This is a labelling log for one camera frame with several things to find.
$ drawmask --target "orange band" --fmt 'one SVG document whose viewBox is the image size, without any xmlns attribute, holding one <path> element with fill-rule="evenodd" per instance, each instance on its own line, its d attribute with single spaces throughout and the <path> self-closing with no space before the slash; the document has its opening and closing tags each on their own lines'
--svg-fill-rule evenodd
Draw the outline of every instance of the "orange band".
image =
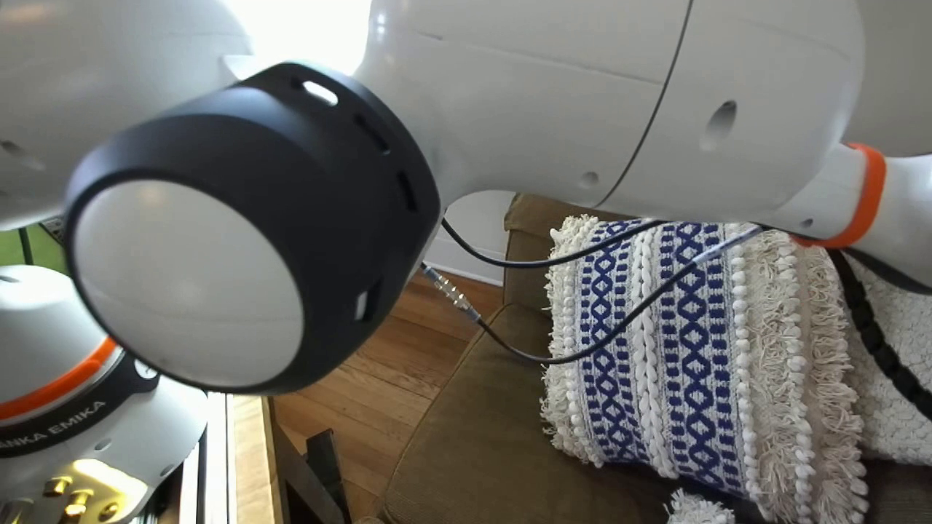
<svg viewBox="0 0 932 524">
<path fill-rule="evenodd" d="M 864 156 L 864 186 L 863 186 L 863 199 L 853 211 L 850 224 L 832 236 L 832 240 L 799 240 L 800 244 L 822 244 L 828 250 L 846 250 L 850 244 L 857 244 L 860 240 L 867 236 L 867 230 L 875 227 L 875 220 L 880 212 L 880 201 L 883 201 L 883 189 L 886 189 L 886 158 L 883 151 L 853 144 L 850 148 Z"/>
<path fill-rule="evenodd" d="M 85 361 L 78 361 L 65 375 L 47 381 L 43 388 L 39 388 L 20 399 L 4 402 L 0 419 L 26 418 L 33 410 L 42 410 L 42 407 L 75 394 L 85 381 L 90 381 L 112 361 L 113 354 L 117 354 L 117 340 L 106 337 Z"/>
</svg>

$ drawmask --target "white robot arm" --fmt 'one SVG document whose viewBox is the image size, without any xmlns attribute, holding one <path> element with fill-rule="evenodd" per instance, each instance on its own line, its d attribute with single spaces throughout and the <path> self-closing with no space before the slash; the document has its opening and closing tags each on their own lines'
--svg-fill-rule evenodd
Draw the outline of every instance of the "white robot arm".
<svg viewBox="0 0 932 524">
<path fill-rule="evenodd" d="M 66 211 L 106 332 L 232 394 L 342 365 L 479 189 L 761 223 L 932 289 L 932 158 L 843 144 L 932 141 L 927 27 L 876 0 L 7 0 L 0 230 Z"/>
</svg>

